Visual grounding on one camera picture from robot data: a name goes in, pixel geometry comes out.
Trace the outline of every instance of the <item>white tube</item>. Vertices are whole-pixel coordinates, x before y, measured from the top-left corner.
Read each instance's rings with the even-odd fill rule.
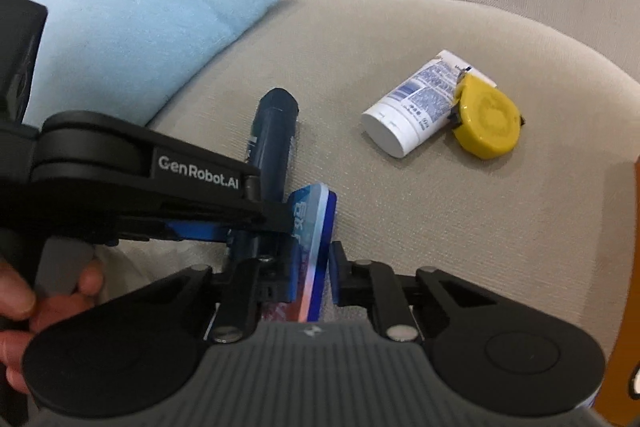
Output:
[[[495,87],[476,68],[443,50],[362,114],[367,134],[387,154],[406,156],[447,123],[462,71]]]

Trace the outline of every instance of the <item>light blue pillow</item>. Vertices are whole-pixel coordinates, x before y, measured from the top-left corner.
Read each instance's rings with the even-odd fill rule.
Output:
[[[279,0],[33,0],[49,17],[24,122],[67,109],[146,124]]]

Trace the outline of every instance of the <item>beige sofa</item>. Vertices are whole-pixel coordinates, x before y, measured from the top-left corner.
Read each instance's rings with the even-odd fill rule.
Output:
[[[153,127],[242,158],[258,99],[284,87],[300,103],[290,187],[337,192],[349,257],[441,267],[584,327],[610,353],[636,227],[639,42],[640,0],[283,0]],[[441,49],[521,108],[513,153],[482,162],[443,133],[396,160],[364,135],[360,113]],[[142,276],[124,287],[222,256],[197,243],[122,251]]]

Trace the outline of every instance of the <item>human hand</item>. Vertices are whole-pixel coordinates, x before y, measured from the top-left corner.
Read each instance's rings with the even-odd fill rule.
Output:
[[[30,329],[0,331],[0,362],[6,366],[11,387],[28,394],[20,365],[31,339],[48,326],[92,308],[103,283],[102,264],[95,259],[82,270],[76,293],[37,301],[20,274],[9,263],[0,262],[0,315],[13,321],[29,319]]]

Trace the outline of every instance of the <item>tape measure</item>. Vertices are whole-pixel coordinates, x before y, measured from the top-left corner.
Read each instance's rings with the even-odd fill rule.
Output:
[[[462,148],[483,160],[513,150],[524,124],[509,97],[471,73],[465,73],[456,87],[449,119]]]

